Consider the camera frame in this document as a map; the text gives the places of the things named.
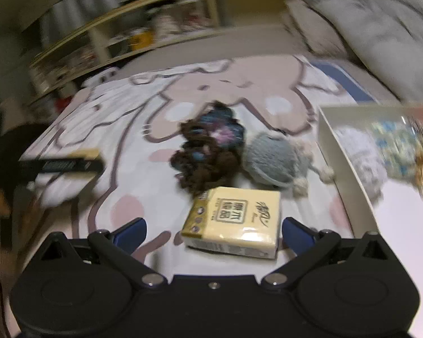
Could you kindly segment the yellow tissue pack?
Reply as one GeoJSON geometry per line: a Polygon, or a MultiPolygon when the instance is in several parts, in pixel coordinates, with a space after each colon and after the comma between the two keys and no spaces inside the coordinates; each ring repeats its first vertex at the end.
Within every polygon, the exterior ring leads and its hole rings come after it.
{"type": "Polygon", "coordinates": [[[210,189],[194,199],[181,231],[182,240],[198,250],[275,259],[280,201],[277,191],[210,189]]]}

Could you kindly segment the grey crochet mouse toy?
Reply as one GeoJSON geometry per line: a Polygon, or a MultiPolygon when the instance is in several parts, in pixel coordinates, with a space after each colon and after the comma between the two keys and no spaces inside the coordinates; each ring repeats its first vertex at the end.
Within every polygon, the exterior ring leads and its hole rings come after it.
{"type": "Polygon", "coordinates": [[[335,180],[329,166],[314,165],[312,144],[304,140],[291,140],[281,132],[260,132],[247,141],[241,165],[255,182],[288,189],[295,197],[309,193],[308,173],[314,172],[324,184],[335,180]]]}

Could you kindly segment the dark crochet yarn toy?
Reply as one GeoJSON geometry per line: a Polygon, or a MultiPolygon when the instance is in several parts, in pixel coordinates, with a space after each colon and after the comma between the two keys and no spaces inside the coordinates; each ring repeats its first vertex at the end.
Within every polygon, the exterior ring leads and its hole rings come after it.
{"type": "Polygon", "coordinates": [[[225,186],[240,169],[245,128],[220,101],[197,118],[181,123],[185,142],[170,158],[179,186],[195,197],[225,186]]]}

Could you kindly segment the wooden oval box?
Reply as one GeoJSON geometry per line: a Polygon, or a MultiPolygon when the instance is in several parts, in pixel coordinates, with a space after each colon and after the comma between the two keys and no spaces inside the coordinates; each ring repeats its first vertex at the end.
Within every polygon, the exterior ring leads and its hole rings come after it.
{"type": "Polygon", "coordinates": [[[67,159],[72,159],[75,163],[102,163],[99,149],[78,149],[65,156],[67,159]]]}

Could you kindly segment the light blue crochet toy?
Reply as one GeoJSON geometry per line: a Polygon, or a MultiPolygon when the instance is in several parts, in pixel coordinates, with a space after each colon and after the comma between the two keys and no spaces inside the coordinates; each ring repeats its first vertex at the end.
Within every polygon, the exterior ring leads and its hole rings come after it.
{"type": "Polygon", "coordinates": [[[337,127],[335,134],[368,198],[377,199],[388,175],[374,138],[366,130],[351,126],[337,127]]]}

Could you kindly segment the white shallow tray box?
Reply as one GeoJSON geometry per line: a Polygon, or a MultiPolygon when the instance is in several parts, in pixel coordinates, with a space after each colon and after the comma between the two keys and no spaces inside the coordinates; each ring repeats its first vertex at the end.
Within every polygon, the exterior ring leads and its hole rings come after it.
{"type": "Polygon", "coordinates": [[[409,119],[423,120],[423,104],[322,106],[318,143],[335,171],[354,236],[380,233],[417,286],[420,306],[410,331],[423,337],[423,197],[413,185],[416,155],[407,142],[404,158],[388,167],[374,144],[396,144],[398,136],[375,134],[376,125],[403,130],[409,119]],[[399,165],[409,172],[400,174],[399,165]]]}

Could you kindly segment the cartoon rabbit blanket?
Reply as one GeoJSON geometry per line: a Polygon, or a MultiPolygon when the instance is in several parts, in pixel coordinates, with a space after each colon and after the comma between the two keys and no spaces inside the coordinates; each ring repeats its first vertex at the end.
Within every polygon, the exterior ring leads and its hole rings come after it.
{"type": "Polygon", "coordinates": [[[362,99],[367,92],[339,64],[290,55],[223,59],[104,84],[31,149],[33,155],[55,156],[96,148],[106,164],[88,195],[79,194],[80,180],[42,176],[43,203],[68,202],[46,223],[61,227],[67,237],[82,238],[100,227],[143,218],[148,237],[136,255],[183,289],[174,308],[182,302],[198,307],[206,296],[217,295],[211,282],[232,272],[263,275],[274,263],[182,244],[179,232],[192,199],[169,165],[184,141],[181,123],[220,101],[247,134],[290,130],[316,142],[320,105],[362,99]]]}

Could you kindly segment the white panda device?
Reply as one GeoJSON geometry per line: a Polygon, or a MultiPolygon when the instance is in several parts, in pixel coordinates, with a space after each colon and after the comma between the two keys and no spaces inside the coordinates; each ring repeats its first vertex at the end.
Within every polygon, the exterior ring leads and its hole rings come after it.
{"type": "Polygon", "coordinates": [[[117,68],[117,67],[114,67],[114,66],[107,68],[106,70],[103,70],[103,71],[97,73],[96,75],[91,76],[88,79],[86,79],[81,84],[81,87],[82,88],[88,88],[88,87],[99,86],[102,83],[106,83],[106,82],[110,81],[112,78],[115,77],[115,75],[117,75],[117,73],[119,71],[120,71],[120,69],[117,68]]]}

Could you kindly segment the blue yellow crochet pouch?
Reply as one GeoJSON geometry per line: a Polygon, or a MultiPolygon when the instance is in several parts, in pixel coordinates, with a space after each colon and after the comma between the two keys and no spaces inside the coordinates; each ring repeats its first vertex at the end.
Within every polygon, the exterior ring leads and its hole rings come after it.
{"type": "Polygon", "coordinates": [[[423,198],[423,139],[405,121],[375,121],[370,132],[387,175],[409,182],[423,198]]]}

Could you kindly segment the wooden headboard shelf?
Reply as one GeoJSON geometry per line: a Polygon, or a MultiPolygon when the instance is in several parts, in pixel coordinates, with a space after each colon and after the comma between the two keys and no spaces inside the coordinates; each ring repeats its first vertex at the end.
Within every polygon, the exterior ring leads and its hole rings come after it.
{"type": "Polygon", "coordinates": [[[78,82],[107,67],[224,27],[273,23],[285,0],[60,0],[40,18],[43,50],[30,63],[35,100],[71,95],[78,82]],[[130,33],[153,31],[132,51],[130,33]]]}

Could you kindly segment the beige fluffy pillow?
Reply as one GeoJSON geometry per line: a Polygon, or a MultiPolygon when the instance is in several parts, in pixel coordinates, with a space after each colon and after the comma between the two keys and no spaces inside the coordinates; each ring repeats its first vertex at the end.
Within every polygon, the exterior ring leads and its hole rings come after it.
{"type": "Polygon", "coordinates": [[[284,27],[318,57],[334,57],[356,62],[355,53],[340,33],[322,15],[303,0],[285,0],[281,13],[284,27]]]}

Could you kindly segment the grey duvet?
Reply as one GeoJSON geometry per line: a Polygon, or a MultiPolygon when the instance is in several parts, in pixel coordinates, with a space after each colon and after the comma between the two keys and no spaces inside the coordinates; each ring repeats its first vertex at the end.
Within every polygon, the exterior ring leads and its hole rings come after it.
{"type": "Polygon", "coordinates": [[[423,0],[304,0],[398,99],[423,102],[423,0]]]}

